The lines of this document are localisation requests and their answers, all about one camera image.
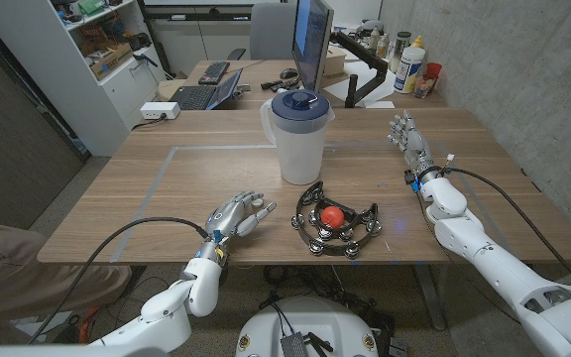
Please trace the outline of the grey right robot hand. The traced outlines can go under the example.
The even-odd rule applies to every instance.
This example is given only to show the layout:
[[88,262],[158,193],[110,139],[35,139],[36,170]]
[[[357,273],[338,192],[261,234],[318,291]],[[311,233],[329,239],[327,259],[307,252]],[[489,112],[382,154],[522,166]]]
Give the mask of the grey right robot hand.
[[388,138],[399,147],[416,178],[422,183],[436,179],[439,168],[434,164],[429,145],[417,130],[410,112],[404,110],[402,115],[396,115],[390,126],[392,133]]

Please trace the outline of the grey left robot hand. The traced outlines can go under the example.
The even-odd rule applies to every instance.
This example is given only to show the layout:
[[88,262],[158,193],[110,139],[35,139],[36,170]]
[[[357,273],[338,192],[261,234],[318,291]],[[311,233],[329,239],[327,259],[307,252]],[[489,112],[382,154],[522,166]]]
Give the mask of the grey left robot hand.
[[263,196],[262,193],[252,190],[242,191],[222,203],[205,223],[204,230],[208,237],[219,241],[224,237],[244,237],[250,234],[259,222],[277,207],[271,202],[266,208],[254,212],[252,202]]

